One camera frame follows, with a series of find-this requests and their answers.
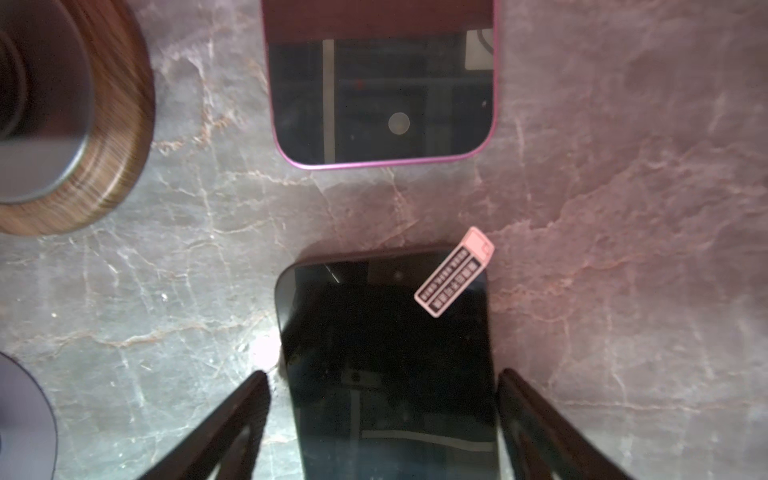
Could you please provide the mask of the wooden round phone stand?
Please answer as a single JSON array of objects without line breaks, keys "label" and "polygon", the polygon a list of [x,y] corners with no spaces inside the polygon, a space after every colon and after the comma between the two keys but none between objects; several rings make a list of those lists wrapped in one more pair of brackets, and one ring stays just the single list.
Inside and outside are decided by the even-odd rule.
[{"label": "wooden round phone stand", "polygon": [[69,233],[116,209],[155,124],[149,52],[125,1],[1,5],[1,230]]}]

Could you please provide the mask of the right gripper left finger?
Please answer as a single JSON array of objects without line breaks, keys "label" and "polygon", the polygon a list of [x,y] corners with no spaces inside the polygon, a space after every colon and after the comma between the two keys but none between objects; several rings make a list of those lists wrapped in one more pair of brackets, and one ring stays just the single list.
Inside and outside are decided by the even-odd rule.
[{"label": "right gripper left finger", "polygon": [[271,404],[268,376],[251,374],[144,479],[250,479]]}]

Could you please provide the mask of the pink edged phone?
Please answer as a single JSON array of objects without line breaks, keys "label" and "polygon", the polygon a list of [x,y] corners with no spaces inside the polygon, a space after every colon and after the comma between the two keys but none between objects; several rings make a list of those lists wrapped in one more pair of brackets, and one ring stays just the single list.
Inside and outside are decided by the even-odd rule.
[{"label": "pink edged phone", "polygon": [[265,1],[276,146],[307,170],[464,159],[496,122],[496,1]]}]

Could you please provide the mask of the black phone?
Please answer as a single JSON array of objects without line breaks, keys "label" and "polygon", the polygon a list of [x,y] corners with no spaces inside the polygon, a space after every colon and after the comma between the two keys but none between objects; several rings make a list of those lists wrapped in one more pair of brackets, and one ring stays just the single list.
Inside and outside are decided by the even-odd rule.
[{"label": "black phone", "polygon": [[486,268],[494,245],[297,263],[275,287],[308,479],[499,475]]}]

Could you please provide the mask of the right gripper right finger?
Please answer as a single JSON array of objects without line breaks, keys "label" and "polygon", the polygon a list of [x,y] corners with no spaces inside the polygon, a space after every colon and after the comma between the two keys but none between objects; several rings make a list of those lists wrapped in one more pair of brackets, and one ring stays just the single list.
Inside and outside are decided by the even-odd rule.
[{"label": "right gripper right finger", "polygon": [[516,479],[631,479],[511,368],[496,407]]}]

